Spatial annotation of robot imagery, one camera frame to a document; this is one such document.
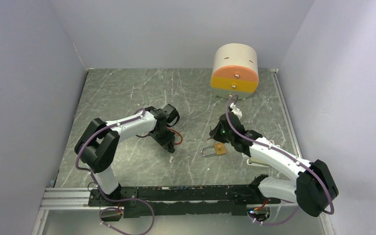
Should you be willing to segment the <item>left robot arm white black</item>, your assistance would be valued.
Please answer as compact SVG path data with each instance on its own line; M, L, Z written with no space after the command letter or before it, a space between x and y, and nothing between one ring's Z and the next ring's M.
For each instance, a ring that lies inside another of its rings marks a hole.
M119 120L95 118L75 145L75 167L91 176L103 202L116 205L122 199L121 185L112 169L118 146L130 138L151 137L165 151L174 153L177 142L171 127L179 119L179 112L171 104L140 108Z

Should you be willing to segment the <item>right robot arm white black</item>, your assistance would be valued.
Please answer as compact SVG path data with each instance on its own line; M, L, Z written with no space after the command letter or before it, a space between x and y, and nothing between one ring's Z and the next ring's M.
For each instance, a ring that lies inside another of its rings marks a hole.
M330 214L334 213L333 201L339 190L325 162L300 159L275 146L262 134L245 129L232 111L220 116L217 125L210 129L209 137L230 144L250 160L262 161L287 177L285 180L261 177L249 191L255 203L277 198L297 203L313 217L325 212L327 207L330 207Z

